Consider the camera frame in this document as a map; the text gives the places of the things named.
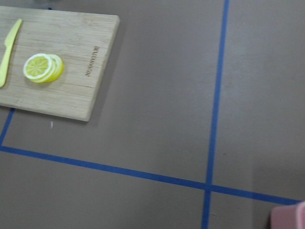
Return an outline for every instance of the lemon slice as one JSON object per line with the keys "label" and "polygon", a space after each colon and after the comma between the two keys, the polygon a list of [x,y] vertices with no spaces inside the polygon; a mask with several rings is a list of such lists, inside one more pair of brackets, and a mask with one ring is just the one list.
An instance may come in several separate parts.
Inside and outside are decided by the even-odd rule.
{"label": "lemon slice", "polygon": [[38,80],[50,73],[52,64],[51,57],[44,53],[38,53],[26,61],[23,73],[30,80]]}
{"label": "lemon slice", "polygon": [[30,57],[23,67],[24,75],[34,83],[56,80],[63,71],[61,58],[54,54],[38,53]]}

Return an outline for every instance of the lemon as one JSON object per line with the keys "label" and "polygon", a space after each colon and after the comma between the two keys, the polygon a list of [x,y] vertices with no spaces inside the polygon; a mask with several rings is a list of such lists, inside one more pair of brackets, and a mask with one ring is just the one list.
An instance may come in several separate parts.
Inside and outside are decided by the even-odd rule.
{"label": "lemon", "polygon": [[34,83],[56,80],[63,71],[61,58],[54,54],[38,53],[30,57],[23,67],[24,75]]}

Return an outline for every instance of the pink object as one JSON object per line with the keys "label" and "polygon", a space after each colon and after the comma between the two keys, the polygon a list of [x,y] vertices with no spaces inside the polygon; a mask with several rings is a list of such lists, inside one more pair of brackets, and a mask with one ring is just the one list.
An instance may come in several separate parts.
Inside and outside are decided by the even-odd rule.
{"label": "pink object", "polygon": [[305,229],[305,202],[272,209],[271,229]]}

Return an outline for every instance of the gray surface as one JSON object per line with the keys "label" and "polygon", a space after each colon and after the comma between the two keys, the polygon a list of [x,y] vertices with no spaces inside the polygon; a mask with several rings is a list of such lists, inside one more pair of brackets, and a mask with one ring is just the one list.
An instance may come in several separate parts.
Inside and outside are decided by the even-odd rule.
{"label": "gray surface", "polygon": [[203,191],[0,154],[3,229],[199,228]]}
{"label": "gray surface", "polygon": [[[4,146],[204,182],[223,3],[0,0],[121,18],[91,121],[16,110]],[[304,11],[302,0],[230,1],[214,184],[305,199]],[[9,229],[199,229],[203,195],[0,153]],[[275,206],[212,193],[209,229],[267,229]]]}

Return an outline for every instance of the knife handle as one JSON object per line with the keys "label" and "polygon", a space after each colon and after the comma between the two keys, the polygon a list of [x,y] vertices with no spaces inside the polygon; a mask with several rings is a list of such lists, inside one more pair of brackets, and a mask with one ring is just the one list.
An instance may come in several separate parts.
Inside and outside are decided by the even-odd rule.
{"label": "knife handle", "polygon": [[8,73],[9,68],[11,49],[12,47],[7,47],[2,58],[2,62],[0,65],[0,87],[5,84],[6,75]]}

